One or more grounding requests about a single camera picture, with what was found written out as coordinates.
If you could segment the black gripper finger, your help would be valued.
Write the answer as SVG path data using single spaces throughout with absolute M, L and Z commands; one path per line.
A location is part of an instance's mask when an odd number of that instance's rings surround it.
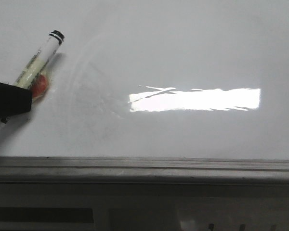
M 30 112 L 32 98 L 30 90 L 0 82 L 0 120 Z

